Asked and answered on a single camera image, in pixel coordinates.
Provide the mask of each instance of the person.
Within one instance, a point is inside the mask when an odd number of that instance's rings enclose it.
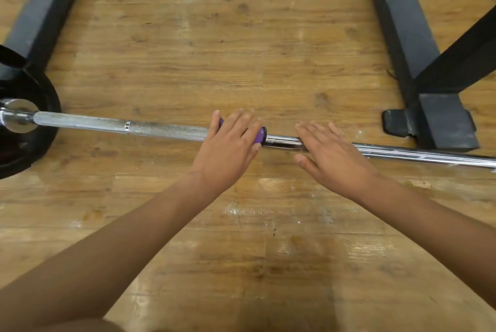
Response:
[[[0,330],[114,331],[103,317],[147,263],[243,175],[262,124],[240,109],[219,129],[215,111],[193,165],[167,190],[0,290]],[[294,159],[318,183],[418,243],[496,308],[496,229],[383,176],[329,123],[296,125],[313,157]]]

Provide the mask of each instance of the purple grip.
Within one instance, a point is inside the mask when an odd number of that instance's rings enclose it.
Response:
[[[224,123],[224,119],[220,119],[219,121],[219,128],[222,127],[222,124]],[[267,138],[267,128],[262,127],[260,131],[258,131],[257,137],[255,137],[255,141],[253,143],[260,143],[264,145],[265,139]]]

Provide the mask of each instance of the silver metal bar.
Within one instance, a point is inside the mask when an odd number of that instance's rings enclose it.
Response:
[[[22,113],[17,114],[16,117],[17,119],[26,119],[26,121],[34,122],[40,126],[106,131],[189,141],[203,141],[205,140],[208,132],[208,129],[203,127],[86,117],[81,115],[60,114],[46,111],[31,112],[28,114]],[[421,149],[414,148],[376,146],[372,144],[353,143],[353,145],[366,157],[496,169],[496,158],[494,157],[423,151]],[[264,146],[306,151],[305,146],[299,138],[288,136],[267,135]]]

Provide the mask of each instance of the person's left arm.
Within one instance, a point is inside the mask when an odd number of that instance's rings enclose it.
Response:
[[[61,251],[0,290],[0,330],[102,318],[133,279],[198,213],[231,187],[260,149],[253,112],[208,136],[191,171],[152,200]]]

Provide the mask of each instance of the person's left hand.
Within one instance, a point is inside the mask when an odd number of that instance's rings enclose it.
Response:
[[[220,112],[212,115],[208,135],[196,155],[190,174],[199,174],[203,184],[216,197],[234,185],[262,147],[254,144],[262,128],[259,119],[253,119],[253,110],[232,113],[219,129]]]

